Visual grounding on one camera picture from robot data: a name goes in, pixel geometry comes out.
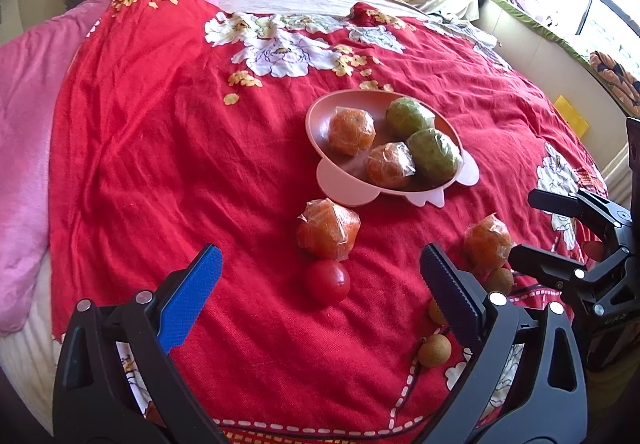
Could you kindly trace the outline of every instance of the beige bed sheet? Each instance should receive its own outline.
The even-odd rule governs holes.
[[[356,2],[366,2],[395,16],[425,17],[398,0],[220,0],[220,7],[227,12],[346,16]],[[0,338],[0,366],[31,413],[52,432],[53,382],[60,344],[51,336],[50,277],[47,251],[24,328]]]

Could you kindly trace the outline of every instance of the yellow sticky note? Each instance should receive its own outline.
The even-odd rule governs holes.
[[[577,135],[578,138],[582,138],[584,133],[589,129],[589,124],[584,117],[580,116],[580,113],[562,95],[556,100],[555,107],[575,132],[575,135]]]

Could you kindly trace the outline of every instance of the red bedsheet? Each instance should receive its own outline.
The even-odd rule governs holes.
[[[56,106],[54,335],[79,299],[127,301],[215,243],[222,279],[172,358],[233,438],[414,435],[469,357],[454,342],[443,366],[416,364],[420,337],[436,329],[418,271],[425,244],[468,269],[465,228],[497,212],[518,243],[580,257],[581,225],[526,197],[536,186],[598,188],[592,159],[540,90],[469,41],[364,4],[347,20],[228,16],[203,0],[114,3]],[[357,208],[350,295],[321,310],[302,285],[312,258],[295,240],[306,201],[322,197],[305,113],[327,92],[385,85],[449,119],[480,181],[449,188],[440,210],[387,196]],[[552,297],[516,277],[512,301],[541,307]],[[504,400],[516,359],[487,413]]]

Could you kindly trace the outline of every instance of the plastic-wrapped green fruit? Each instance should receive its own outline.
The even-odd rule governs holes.
[[[415,132],[406,144],[418,173],[434,187],[451,180],[462,164],[460,149],[447,134],[439,130]]]
[[[435,115],[417,99],[404,97],[391,102],[385,119],[404,141],[417,131],[433,129]]]

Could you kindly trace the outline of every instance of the metal bolt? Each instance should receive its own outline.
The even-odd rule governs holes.
[[[503,293],[491,293],[489,295],[489,301],[498,307],[507,305],[507,297]]]
[[[140,291],[136,294],[136,302],[144,305],[145,303],[149,303],[153,297],[154,294],[151,291]]]
[[[78,309],[78,312],[84,312],[85,310],[89,310],[89,307],[91,307],[90,299],[81,299],[76,305],[76,309]]]
[[[557,301],[552,301],[549,304],[549,309],[551,309],[551,311],[555,312],[556,314],[562,314],[564,312],[564,307]]]

